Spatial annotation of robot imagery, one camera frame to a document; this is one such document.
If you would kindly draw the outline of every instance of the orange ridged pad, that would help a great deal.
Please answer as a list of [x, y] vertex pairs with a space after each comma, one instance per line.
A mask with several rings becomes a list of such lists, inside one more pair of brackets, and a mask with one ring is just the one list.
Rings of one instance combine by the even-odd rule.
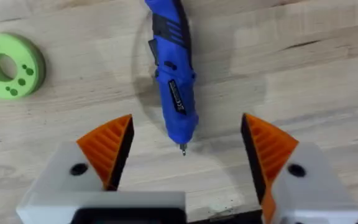
[[134, 136], [132, 115], [114, 119], [77, 140], [105, 190], [118, 188]]
[[298, 141], [276, 126], [249, 114], [243, 117], [242, 135], [265, 221], [270, 223], [275, 211], [271, 192], [273, 182]]

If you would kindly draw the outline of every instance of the plywood surface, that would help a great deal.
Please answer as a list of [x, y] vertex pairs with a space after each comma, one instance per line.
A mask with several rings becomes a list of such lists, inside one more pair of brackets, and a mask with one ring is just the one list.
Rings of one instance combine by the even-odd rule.
[[59, 142], [128, 113], [121, 190], [184, 190], [191, 221], [259, 208], [243, 112], [318, 144], [358, 203], [358, 0], [294, 2], [183, 1], [200, 115], [183, 157], [163, 128], [142, 1], [0, 0], [0, 31], [48, 63], [39, 91], [0, 100], [0, 223], [20, 223], [14, 208]]

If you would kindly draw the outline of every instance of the label on rotary tool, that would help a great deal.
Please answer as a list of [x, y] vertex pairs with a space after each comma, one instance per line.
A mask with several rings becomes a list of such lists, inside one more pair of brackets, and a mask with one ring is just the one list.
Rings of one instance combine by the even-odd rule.
[[173, 106], [175, 107], [175, 110], [178, 113], [186, 115], [185, 105], [183, 104], [180, 98], [177, 83], [174, 80], [170, 80], [168, 84], [169, 84], [169, 90], [171, 92]]

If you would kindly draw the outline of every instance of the green foam ring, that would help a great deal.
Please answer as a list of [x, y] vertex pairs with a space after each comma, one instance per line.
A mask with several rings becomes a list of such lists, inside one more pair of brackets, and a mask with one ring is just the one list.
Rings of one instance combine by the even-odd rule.
[[16, 99], [36, 91], [45, 78], [45, 60], [40, 51], [27, 39], [0, 33], [0, 59], [13, 59], [17, 68], [15, 78], [9, 78], [0, 66], [0, 98]]

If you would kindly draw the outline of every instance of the white plastic part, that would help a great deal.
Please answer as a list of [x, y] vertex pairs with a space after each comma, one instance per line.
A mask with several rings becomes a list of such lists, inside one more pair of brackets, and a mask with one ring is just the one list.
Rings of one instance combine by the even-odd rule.
[[[302, 166], [304, 177], [288, 171]], [[273, 224], [355, 224], [358, 206], [313, 143], [300, 142], [273, 183]]]
[[[78, 163], [88, 170], [78, 176]], [[63, 143], [24, 195], [16, 211], [24, 224], [68, 224], [79, 208], [180, 208], [184, 192], [106, 192], [96, 171], [75, 142]]]

